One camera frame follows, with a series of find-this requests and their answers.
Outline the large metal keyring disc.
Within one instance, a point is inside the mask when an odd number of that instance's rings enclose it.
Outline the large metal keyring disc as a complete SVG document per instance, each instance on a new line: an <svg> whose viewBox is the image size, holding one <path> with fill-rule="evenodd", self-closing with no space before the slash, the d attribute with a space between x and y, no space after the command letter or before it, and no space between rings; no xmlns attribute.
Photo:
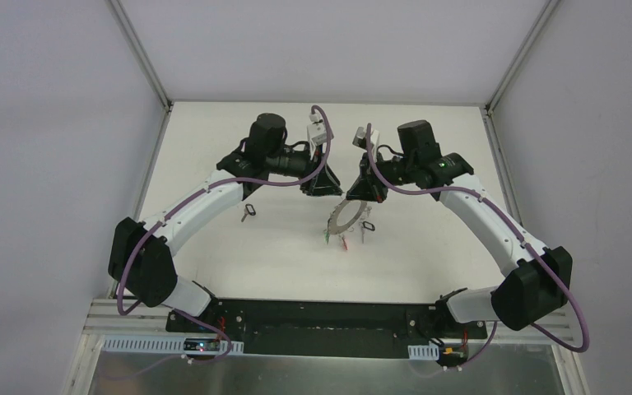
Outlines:
<svg viewBox="0 0 632 395"><path fill-rule="evenodd" d="M373 223L369 219L371 211L372 206L370 206L368 202L358 200L349 201L345 199L338 203L330 213L324 231L330 234L330 239L332 237L338 237L340 239L341 237L346 238L347 234L358 230L360 232L360 240L364 243L365 234L367 232L374 232L365 230L362 227L364 221Z"/></svg>

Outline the key with black tag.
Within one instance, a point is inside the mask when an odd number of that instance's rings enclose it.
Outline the key with black tag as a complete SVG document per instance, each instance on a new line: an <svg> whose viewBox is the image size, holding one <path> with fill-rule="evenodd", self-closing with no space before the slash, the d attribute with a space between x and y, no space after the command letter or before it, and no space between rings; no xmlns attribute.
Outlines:
<svg viewBox="0 0 632 395"><path fill-rule="evenodd" d="M253 206L253 204L251 203L246 203L244 205L244 214L242 215L240 221L241 222L245 222L245 220L249 217L249 216L256 216L257 212L255 210L255 207Z"/></svg>

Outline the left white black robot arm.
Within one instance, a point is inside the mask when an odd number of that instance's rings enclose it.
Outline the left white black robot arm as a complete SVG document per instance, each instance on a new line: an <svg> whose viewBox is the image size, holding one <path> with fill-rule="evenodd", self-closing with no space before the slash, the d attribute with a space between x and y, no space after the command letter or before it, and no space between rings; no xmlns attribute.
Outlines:
<svg viewBox="0 0 632 395"><path fill-rule="evenodd" d="M249 134L222 158L209 177L171 207L141 221L130 217L115 227L108 274L147 307L164 305L187 313L197 332L210 332L218 311L212 293L181 277L174 256L223 211L245 201L263 185L297 186L312 197L340 196L340 182L327 164L333 133L323 109L313 105L307 138L289 145L282 116L263 113Z"/></svg>

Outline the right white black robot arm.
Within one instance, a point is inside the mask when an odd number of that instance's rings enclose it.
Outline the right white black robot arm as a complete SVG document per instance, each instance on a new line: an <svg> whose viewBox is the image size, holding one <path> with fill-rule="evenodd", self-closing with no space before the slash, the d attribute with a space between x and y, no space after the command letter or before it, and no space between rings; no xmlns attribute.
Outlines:
<svg viewBox="0 0 632 395"><path fill-rule="evenodd" d="M569 303L573 260L564 248L549 248L509 217L465 159L442 153L428 121L404 123L397 134L402 154L385 160L377 132L357 129L353 144L364 154L347 199L382 203L391 188L414 184L417 193L429 194L467 226L504 277L497 286L441 297L434 315L438 333L455 337L473 321L500 321L518 331Z"/></svg>

